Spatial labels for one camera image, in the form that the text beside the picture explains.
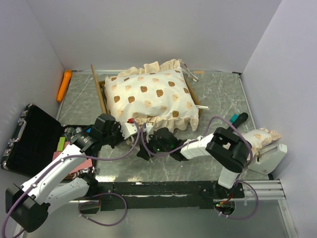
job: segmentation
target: green block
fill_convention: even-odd
[[[59,143],[58,143],[58,146],[57,146],[57,151],[63,151],[63,150],[64,150],[65,142],[66,142],[66,138],[65,138],[65,137],[60,137],[60,138],[59,138]]]

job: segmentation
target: gray floor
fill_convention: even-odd
[[[98,74],[99,80],[104,80],[107,74]],[[197,138],[205,130],[212,116],[221,115],[230,119],[234,114],[247,112],[248,106],[237,74],[223,72],[206,72],[197,74],[199,82],[190,81],[201,103],[209,106],[210,110],[203,111],[196,131],[189,127],[186,131],[176,130],[174,134],[180,138]],[[62,124],[92,124],[101,113],[94,81],[91,74],[75,73],[71,79],[65,96],[59,121]],[[225,124],[220,120],[212,122],[210,132]],[[252,120],[239,128],[241,132],[254,129]],[[100,156],[113,158],[124,154],[130,147],[122,142],[115,149],[104,146]],[[171,157],[153,158],[153,163],[136,157],[137,150],[122,160],[98,162],[100,174],[98,181],[189,181],[189,180],[216,180],[219,177],[222,165],[212,157],[192,159],[179,162]],[[250,170],[241,175],[245,180],[268,179]]]
[[[250,214],[255,202],[236,203],[232,216]],[[130,209],[117,226],[102,227],[78,217],[78,205],[67,204],[51,214],[28,238],[287,238],[278,201],[261,201],[257,214],[236,221],[219,217],[215,210],[198,208]],[[120,219],[123,211],[91,215],[103,223]]]

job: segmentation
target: gray marble tabletop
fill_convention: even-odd
[[[116,73],[100,73],[99,80]],[[246,99],[241,87],[238,74],[224,72],[205,72],[196,74],[199,82],[191,81],[191,85],[199,97],[202,105],[209,106],[204,110],[196,131],[190,126],[185,131],[175,130],[174,135],[180,139],[194,139],[203,134],[208,121],[212,116],[220,115],[230,119],[234,114],[247,112]],[[96,88],[91,74],[74,73],[64,102],[61,107],[59,121],[62,124],[93,124],[101,113]],[[210,126],[212,133],[217,127],[227,126],[220,120],[214,120]],[[241,132],[254,129],[251,117],[239,127]],[[127,152],[131,147],[122,142],[115,149],[104,146],[99,156],[114,158]],[[218,179],[222,165],[213,157],[200,157],[190,161],[179,162],[170,156],[154,157],[153,162],[145,161],[136,156],[135,149],[129,156],[117,161],[98,161],[100,173],[98,181],[197,181]],[[245,170],[241,177],[245,180],[266,180],[268,176],[251,170]]]

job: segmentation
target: wall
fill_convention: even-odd
[[[67,69],[183,59],[242,72],[280,0],[27,0]]]
[[[25,0],[0,1],[0,153],[28,103],[54,116],[63,66]],[[4,192],[26,178],[0,170],[0,223]]]
[[[299,236],[317,237],[317,18],[315,0],[283,0],[242,74],[258,127],[276,129],[288,154],[274,173]]]

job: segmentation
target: toolbox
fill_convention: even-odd
[[[74,133],[78,127],[84,129],[87,125],[61,125],[36,105],[27,105],[3,153],[1,168],[34,177],[52,162],[60,137],[67,131]],[[93,167],[84,172],[92,174],[95,165],[96,161],[93,160]]]

